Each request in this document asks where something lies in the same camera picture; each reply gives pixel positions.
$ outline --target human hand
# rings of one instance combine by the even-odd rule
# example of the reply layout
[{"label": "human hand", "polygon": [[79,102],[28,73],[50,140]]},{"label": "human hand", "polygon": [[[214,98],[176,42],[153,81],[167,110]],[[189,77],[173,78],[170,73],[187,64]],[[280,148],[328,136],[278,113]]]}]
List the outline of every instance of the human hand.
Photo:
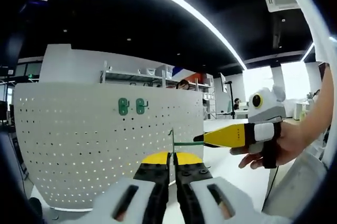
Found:
[{"label": "human hand", "polygon": [[[286,122],[281,123],[281,136],[277,139],[277,144],[279,146],[276,157],[277,166],[286,164],[295,159],[307,147],[302,135],[303,134],[299,125],[292,125]],[[246,167],[249,163],[251,163],[252,169],[257,169],[263,166],[261,153],[249,154],[248,147],[231,149],[231,154],[233,155],[245,153],[248,154],[240,162],[240,169]]]}]

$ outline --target computer monitor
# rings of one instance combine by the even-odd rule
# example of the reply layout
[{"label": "computer monitor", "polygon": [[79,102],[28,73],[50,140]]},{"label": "computer monitor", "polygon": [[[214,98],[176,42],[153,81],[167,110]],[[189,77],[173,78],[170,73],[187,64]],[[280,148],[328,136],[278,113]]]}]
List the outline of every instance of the computer monitor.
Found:
[{"label": "computer monitor", "polygon": [[222,73],[220,73],[220,78],[221,78],[222,91],[225,92],[225,93],[228,93],[227,86],[226,86],[226,78]]}]

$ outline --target box on shelf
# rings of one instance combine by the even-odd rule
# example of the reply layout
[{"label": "box on shelf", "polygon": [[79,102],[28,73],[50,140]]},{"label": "box on shelf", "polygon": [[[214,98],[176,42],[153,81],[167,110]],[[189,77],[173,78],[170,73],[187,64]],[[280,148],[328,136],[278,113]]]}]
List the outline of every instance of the box on shelf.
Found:
[{"label": "box on shelf", "polygon": [[140,73],[144,75],[155,75],[156,69],[152,68],[140,69]]},{"label": "box on shelf", "polygon": [[204,84],[213,87],[214,86],[214,80],[213,80],[213,78],[205,78],[204,79]]},{"label": "box on shelf", "polygon": [[162,65],[158,68],[156,68],[156,75],[157,76],[163,76],[163,70],[166,71],[166,78],[171,79],[172,78],[172,72],[173,72],[173,66],[169,65]]},{"label": "box on shelf", "polygon": [[203,99],[205,99],[205,100],[213,100],[214,99],[214,94],[204,92],[203,93]]}]

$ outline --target ceiling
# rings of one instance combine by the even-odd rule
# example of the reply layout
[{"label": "ceiling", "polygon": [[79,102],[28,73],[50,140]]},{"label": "ceiling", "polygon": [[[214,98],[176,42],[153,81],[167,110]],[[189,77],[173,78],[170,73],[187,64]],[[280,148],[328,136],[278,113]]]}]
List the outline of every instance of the ceiling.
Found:
[{"label": "ceiling", "polygon": [[[251,62],[248,68],[298,60],[312,42],[299,9],[270,13],[265,0],[185,1],[222,33],[243,61]],[[12,4],[18,8],[22,2]],[[281,34],[278,47],[273,46],[275,25]],[[223,43],[170,0],[49,0],[47,11],[29,31],[21,57],[41,56],[51,43],[137,56],[198,72],[241,71]],[[265,57],[277,54],[284,56]]]}]

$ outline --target white partition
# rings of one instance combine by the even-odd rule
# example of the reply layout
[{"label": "white partition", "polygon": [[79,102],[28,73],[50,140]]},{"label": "white partition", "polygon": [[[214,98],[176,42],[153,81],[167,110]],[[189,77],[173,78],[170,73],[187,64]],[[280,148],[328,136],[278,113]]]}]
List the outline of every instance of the white partition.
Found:
[{"label": "white partition", "polygon": [[[130,102],[128,114],[118,100]],[[136,113],[136,99],[148,101]],[[121,84],[29,83],[15,88],[15,124],[30,179],[51,207],[86,209],[142,159],[203,133],[202,93]],[[203,146],[178,147],[203,158]],[[171,181],[174,180],[171,165]]]}]

